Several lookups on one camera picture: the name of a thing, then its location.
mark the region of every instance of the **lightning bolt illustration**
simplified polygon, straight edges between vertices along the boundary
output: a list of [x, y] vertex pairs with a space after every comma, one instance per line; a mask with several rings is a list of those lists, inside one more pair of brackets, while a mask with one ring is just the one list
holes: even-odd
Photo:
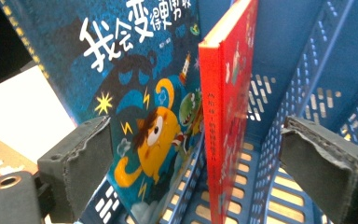
[[138, 198], [142, 194], [142, 201], [144, 200], [146, 189], [147, 189], [147, 183], [144, 183], [144, 182], [145, 182], [145, 178], [142, 180], [142, 184], [141, 184], [141, 187], [139, 188], [139, 192], [138, 192]]
[[132, 129], [131, 129], [131, 126], [128, 122], [126, 122], [126, 125], [123, 125], [122, 122], [121, 123], [121, 128], [123, 129], [123, 133], [127, 135], [127, 131], [130, 131], [130, 133], [133, 133], [132, 132]]
[[146, 109], [149, 108], [149, 101], [150, 101], [150, 94], [147, 93], [147, 87], [146, 87], [146, 90], [145, 90], [145, 95], [144, 95], [144, 103], [147, 103], [146, 105]]

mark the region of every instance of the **book spine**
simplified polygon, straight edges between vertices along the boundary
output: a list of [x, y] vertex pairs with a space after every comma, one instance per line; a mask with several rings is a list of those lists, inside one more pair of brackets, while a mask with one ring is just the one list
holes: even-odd
[[223, 74], [221, 49], [199, 47], [202, 105], [205, 123], [205, 146], [212, 223], [223, 222], [222, 211], [222, 116]]
[[40, 71], [42, 72], [45, 79], [48, 81], [48, 84], [50, 87], [54, 90], [54, 93], [57, 95], [58, 99], [60, 100], [62, 106], [64, 107], [66, 113], [70, 116], [73, 123], [76, 123], [76, 120], [74, 119], [74, 116], [72, 115], [72, 112], [69, 108], [66, 106], [66, 102], [64, 101], [64, 98], [61, 97], [61, 94], [55, 90], [55, 85], [52, 82], [48, 67], [45, 66], [42, 62], [44, 60], [41, 60], [41, 57], [39, 57], [39, 54], [37, 53], [39, 49], [36, 49], [34, 47], [33, 39], [28, 38], [27, 34], [27, 27], [22, 27], [22, 24], [25, 24], [29, 18], [26, 14], [27, 9], [24, 9], [22, 13], [20, 13], [18, 10], [21, 8], [21, 1], [7, 1], [7, 0], [0, 0], [0, 8], [5, 13], [8, 21], [10, 22], [13, 29], [16, 31], [17, 35], [19, 36], [19, 39], [21, 40], [24, 47], [27, 49], [29, 54], [31, 55], [34, 62], [39, 67]]
[[19, 22], [18, 18], [16, 17], [15, 13], [13, 13], [13, 10], [11, 6], [7, 3], [6, 0], [0, 0], [0, 8], [2, 8], [2, 11], [7, 16], [7, 19], [9, 20], [10, 24], [12, 25], [13, 29], [16, 31], [17, 35], [19, 36], [22, 44], [24, 47], [28, 50], [33, 60], [36, 62], [36, 64], [39, 66], [40, 70], [43, 73], [43, 76], [45, 78], [48, 78], [48, 72], [45, 70], [45, 66], [40, 62], [39, 56], [36, 54], [33, 44], [29, 41], [27, 38], [27, 34], [24, 31], [24, 29], [21, 27], [21, 23]]

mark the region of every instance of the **star illustration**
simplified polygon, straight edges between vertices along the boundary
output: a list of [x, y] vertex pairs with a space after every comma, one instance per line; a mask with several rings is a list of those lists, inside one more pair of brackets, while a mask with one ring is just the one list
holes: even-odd
[[105, 114], [108, 114], [107, 109], [108, 107], [112, 108], [113, 106], [110, 104], [110, 102], [112, 101], [112, 97], [109, 97], [109, 92], [104, 95], [102, 92], [102, 97], [97, 96], [97, 101], [100, 102], [100, 104], [95, 107], [94, 111], [98, 111], [98, 115], [101, 115], [102, 112], [104, 112]]

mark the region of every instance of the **yellow cartoon character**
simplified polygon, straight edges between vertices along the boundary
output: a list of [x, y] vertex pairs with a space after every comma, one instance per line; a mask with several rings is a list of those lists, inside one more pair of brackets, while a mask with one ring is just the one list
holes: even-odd
[[[173, 87], [167, 79], [162, 79], [164, 88], [170, 95], [169, 107], [172, 106]], [[135, 182], [139, 175], [144, 172], [154, 179], [155, 184], [159, 181], [159, 168], [165, 161], [172, 143], [182, 135], [176, 115], [164, 106], [158, 106], [149, 113], [146, 119], [137, 119], [139, 132], [133, 137], [133, 150], [138, 152], [140, 166], [131, 174], [126, 172], [129, 162], [127, 156], [120, 159], [115, 169], [115, 180], [121, 188], [127, 188]]]

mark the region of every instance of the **blue book cover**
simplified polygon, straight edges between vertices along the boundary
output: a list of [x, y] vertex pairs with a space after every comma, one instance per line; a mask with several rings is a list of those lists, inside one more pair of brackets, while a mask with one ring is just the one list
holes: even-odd
[[0, 6], [73, 121], [111, 117], [107, 179], [137, 222], [157, 222], [203, 128], [197, 1]]

